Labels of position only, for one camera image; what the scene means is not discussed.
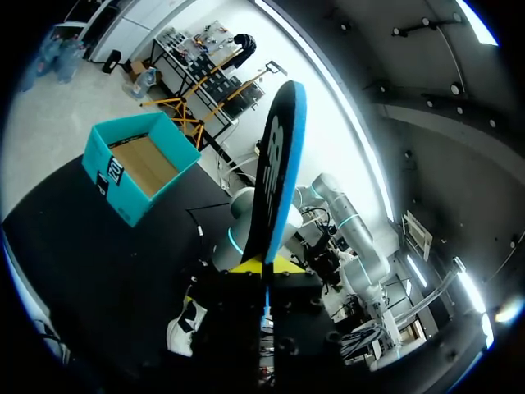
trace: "white wall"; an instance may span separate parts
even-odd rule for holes
[[[248,110],[240,116],[238,128],[223,145],[225,151],[232,158],[252,151],[263,134],[267,114],[279,87],[288,79],[303,83],[308,115],[298,183],[309,184],[320,172],[333,174],[375,238],[386,237],[395,242],[383,241],[382,244],[397,245],[397,236],[386,223],[381,199],[365,167],[357,137],[306,57],[272,20],[247,0],[197,0],[170,25],[195,34],[214,20],[219,20],[233,34],[252,35],[257,42],[255,54],[235,73],[241,81],[255,76],[270,60],[280,64],[289,74],[288,78],[282,74],[264,76],[259,85],[265,95],[256,111]],[[255,175],[255,166],[244,170]]]

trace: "metal pole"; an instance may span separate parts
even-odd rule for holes
[[[397,324],[397,326],[399,327],[400,325],[402,325],[409,318],[413,317],[414,315],[418,314],[423,309],[425,309],[437,297],[441,296],[443,291],[445,291],[449,284],[452,283],[452,281],[456,278],[456,275],[457,272],[450,271],[449,273],[447,273],[443,282],[432,293],[430,293],[421,302],[417,303],[413,308],[407,310],[399,316],[396,316],[395,323]]]

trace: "black table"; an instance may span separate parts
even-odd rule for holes
[[[195,212],[205,236],[201,247],[185,209],[227,202],[229,196],[195,165],[131,228],[80,161],[36,186],[3,228],[73,352],[137,376],[141,365],[155,364],[166,349],[167,324],[186,290],[180,271],[206,255],[234,220],[227,205]]]

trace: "label on box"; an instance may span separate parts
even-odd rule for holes
[[[109,181],[104,178],[100,171],[97,171],[96,185],[100,194],[103,195],[104,198],[107,198],[107,188],[109,187]]]
[[[116,160],[113,156],[109,159],[109,164],[107,165],[107,174],[117,186],[121,183],[122,174],[124,173],[123,166]]]

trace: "white floor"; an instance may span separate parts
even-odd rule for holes
[[[111,75],[101,65],[83,62],[70,84],[59,85],[54,73],[38,78],[33,89],[13,100],[0,156],[2,220],[21,199],[58,168],[80,156],[93,124],[126,117],[156,107],[139,106],[123,86],[127,75],[117,67]],[[203,151],[200,166],[217,184],[228,168],[212,148]],[[243,186],[230,179],[230,192]]]

